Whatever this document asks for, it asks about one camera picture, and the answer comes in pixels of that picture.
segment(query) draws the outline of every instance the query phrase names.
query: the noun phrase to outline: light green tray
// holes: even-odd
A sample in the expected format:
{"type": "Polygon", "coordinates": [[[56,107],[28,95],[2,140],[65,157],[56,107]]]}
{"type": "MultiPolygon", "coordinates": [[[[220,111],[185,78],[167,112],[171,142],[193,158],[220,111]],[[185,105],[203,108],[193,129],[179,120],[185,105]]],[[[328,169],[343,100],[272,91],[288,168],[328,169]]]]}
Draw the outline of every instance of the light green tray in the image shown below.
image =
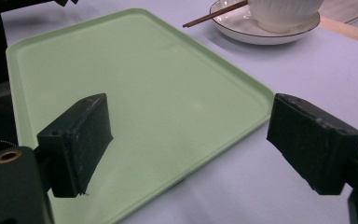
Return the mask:
{"type": "Polygon", "coordinates": [[[273,92],[143,9],[21,41],[7,51],[21,145],[77,100],[105,92],[115,139],[88,195],[56,199],[57,223],[117,222],[263,124],[273,92]]]}

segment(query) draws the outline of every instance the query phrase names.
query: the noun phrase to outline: wooden edge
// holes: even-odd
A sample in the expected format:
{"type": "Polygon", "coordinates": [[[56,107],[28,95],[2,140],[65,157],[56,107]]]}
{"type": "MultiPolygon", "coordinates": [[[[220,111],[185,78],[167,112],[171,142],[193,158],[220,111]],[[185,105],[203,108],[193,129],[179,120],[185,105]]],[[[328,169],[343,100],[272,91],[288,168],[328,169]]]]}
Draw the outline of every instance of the wooden edge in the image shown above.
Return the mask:
{"type": "Polygon", "coordinates": [[[333,21],[323,16],[321,17],[321,23],[319,26],[358,41],[358,27],[351,26],[340,21],[333,21]]]}

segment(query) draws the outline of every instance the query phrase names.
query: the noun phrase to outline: white saucer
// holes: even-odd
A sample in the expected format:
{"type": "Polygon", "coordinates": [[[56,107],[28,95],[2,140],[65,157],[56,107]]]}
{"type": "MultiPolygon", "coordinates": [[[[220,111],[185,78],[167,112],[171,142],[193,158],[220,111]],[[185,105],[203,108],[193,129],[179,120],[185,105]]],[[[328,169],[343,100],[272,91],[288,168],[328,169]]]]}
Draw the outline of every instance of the white saucer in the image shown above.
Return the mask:
{"type": "MultiPolygon", "coordinates": [[[[240,0],[219,0],[210,9],[213,13],[224,7],[229,7],[240,0]]],[[[223,34],[244,43],[256,45],[279,45],[289,43],[304,37],[321,22],[321,16],[316,13],[309,21],[297,26],[286,33],[272,33],[261,29],[252,17],[249,7],[240,7],[226,14],[213,18],[215,27],[223,34]]]]}

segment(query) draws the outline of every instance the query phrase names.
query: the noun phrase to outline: brass screw hole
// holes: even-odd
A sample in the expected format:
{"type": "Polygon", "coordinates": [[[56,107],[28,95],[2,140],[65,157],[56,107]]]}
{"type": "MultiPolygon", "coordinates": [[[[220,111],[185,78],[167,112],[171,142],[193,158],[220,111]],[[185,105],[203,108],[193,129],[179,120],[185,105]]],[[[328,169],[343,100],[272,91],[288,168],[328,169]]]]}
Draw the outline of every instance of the brass screw hole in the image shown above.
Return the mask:
{"type": "Polygon", "coordinates": [[[11,150],[0,155],[0,163],[7,163],[18,159],[22,153],[19,150],[11,150]]]}

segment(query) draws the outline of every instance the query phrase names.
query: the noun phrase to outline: saucer rim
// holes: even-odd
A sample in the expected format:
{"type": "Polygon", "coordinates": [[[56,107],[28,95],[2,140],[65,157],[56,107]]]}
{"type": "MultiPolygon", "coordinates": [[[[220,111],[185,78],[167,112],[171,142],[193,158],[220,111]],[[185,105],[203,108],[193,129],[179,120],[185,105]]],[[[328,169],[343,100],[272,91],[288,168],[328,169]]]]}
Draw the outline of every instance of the saucer rim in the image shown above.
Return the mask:
{"type": "MultiPolygon", "coordinates": [[[[210,12],[210,13],[212,13],[212,7],[213,7],[215,4],[217,4],[218,2],[220,2],[220,1],[222,1],[222,0],[217,0],[216,2],[214,2],[214,3],[211,5],[211,7],[210,7],[210,9],[209,9],[209,12],[210,12]]],[[[240,34],[240,35],[248,35],[248,36],[255,36],[255,37],[262,37],[262,38],[277,38],[277,37],[278,37],[278,38],[285,38],[285,37],[290,37],[290,36],[295,36],[295,35],[302,35],[302,34],[305,34],[305,33],[309,32],[309,31],[315,29],[316,27],[318,27],[319,24],[321,23],[321,14],[319,13],[319,11],[317,11],[317,12],[315,13],[315,15],[318,16],[318,22],[317,22],[314,26],[311,26],[311,27],[310,27],[308,30],[306,30],[306,31],[299,32],[299,33],[294,33],[294,34],[291,34],[291,35],[251,35],[251,34],[246,34],[246,33],[233,30],[233,29],[231,29],[231,28],[229,28],[229,27],[227,27],[227,26],[225,26],[225,25],[220,24],[219,22],[216,21],[216,18],[217,18],[218,16],[213,18],[213,22],[214,22],[215,24],[217,24],[217,25],[219,25],[219,26],[225,28],[225,29],[230,30],[231,32],[235,32],[235,33],[240,34]]]]}

